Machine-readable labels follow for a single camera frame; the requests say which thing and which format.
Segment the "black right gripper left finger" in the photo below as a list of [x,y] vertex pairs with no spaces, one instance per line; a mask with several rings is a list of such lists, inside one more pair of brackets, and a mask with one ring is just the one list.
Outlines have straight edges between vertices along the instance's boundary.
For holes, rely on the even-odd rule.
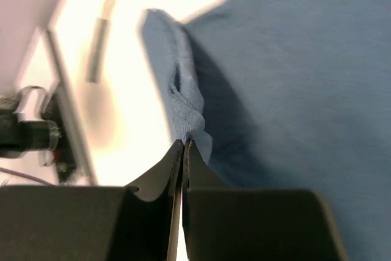
[[175,260],[183,143],[124,187],[6,186],[2,260]]

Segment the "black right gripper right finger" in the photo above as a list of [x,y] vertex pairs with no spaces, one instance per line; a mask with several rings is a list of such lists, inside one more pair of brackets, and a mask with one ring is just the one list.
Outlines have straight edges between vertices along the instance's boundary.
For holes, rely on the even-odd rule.
[[183,230],[189,260],[347,260],[330,206],[303,189],[235,189],[183,155]]

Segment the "blue cloth napkin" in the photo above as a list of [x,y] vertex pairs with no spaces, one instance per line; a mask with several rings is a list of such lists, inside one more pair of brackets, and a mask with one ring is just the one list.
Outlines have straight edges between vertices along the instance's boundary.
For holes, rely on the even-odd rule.
[[174,139],[235,187],[308,188],[351,260],[390,259],[390,0],[227,0],[142,38]]

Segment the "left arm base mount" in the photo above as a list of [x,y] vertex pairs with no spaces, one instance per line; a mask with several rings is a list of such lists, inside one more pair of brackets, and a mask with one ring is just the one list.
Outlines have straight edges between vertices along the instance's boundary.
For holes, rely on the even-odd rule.
[[[42,95],[35,107],[38,119],[26,120],[23,110],[35,90]],[[40,86],[26,86],[1,97],[1,158],[15,159],[31,151],[38,151],[41,166],[56,168],[59,184],[73,181],[77,165],[57,97]]]

